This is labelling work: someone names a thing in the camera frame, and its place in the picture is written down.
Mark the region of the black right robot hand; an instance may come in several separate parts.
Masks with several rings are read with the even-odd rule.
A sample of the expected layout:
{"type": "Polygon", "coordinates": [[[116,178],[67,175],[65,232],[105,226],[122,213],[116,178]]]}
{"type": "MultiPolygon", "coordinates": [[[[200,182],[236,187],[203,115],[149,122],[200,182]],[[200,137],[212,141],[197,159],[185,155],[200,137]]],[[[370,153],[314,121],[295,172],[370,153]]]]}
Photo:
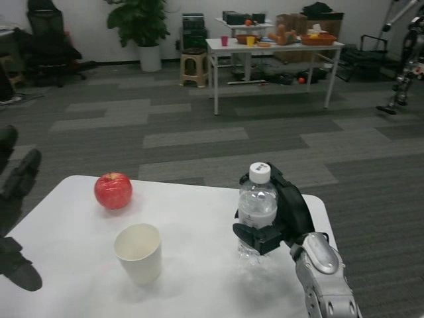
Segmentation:
{"type": "Polygon", "coordinates": [[[257,229],[252,225],[235,223],[233,232],[247,247],[265,255],[284,242],[288,247],[301,245],[315,232],[309,208],[298,188],[283,177],[275,165],[267,162],[270,184],[276,194],[276,216],[270,225],[257,229]]]}

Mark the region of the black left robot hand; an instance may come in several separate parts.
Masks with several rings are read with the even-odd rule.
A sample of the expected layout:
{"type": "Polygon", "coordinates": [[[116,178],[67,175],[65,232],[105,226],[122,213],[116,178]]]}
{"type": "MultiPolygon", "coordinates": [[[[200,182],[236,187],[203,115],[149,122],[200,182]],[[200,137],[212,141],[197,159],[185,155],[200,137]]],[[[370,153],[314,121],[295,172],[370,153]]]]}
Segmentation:
{"type": "Polygon", "coordinates": [[[41,160],[39,150],[30,150],[1,186],[1,275],[30,292],[42,287],[42,278],[22,255],[22,246],[7,234],[22,216],[23,200],[35,185],[41,160]]]}

